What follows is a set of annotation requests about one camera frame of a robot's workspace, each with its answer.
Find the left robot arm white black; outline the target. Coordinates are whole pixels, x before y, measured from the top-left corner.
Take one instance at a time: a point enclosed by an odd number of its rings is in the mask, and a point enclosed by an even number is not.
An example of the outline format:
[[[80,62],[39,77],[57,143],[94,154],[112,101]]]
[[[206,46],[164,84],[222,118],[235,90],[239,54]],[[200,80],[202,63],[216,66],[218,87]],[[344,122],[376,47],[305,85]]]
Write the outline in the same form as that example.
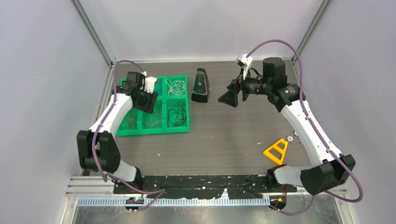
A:
[[[115,142],[116,132],[131,109],[152,113],[158,93],[154,91],[157,78],[146,72],[128,72],[126,82],[117,85],[109,104],[100,118],[88,129],[77,133],[79,164],[82,169],[102,172],[121,179],[132,193],[142,190],[143,180],[138,168],[121,159]]]

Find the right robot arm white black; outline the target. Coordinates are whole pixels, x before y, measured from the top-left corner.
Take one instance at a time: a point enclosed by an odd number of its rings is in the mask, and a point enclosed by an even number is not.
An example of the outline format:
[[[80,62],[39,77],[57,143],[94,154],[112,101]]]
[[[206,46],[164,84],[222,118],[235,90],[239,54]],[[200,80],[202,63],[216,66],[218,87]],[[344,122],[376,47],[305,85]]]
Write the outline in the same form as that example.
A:
[[[236,59],[241,67],[240,74],[231,81],[227,92],[218,101],[237,107],[239,92],[242,93],[242,101],[247,100],[250,94],[267,96],[297,133],[311,163],[306,168],[278,165],[268,169],[267,187],[276,192],[285,185],[296,185],[311,195],[317,195],[345,184],[351,177],[349,172],[356,164],[355,159],[350,154],[344,155],[324,133],[305,96],[300,94],[298,84],[288,82],[285,62],[279,57],[265,58],[263,74],[252,77],[252,61],[252,57],[246,55]]]

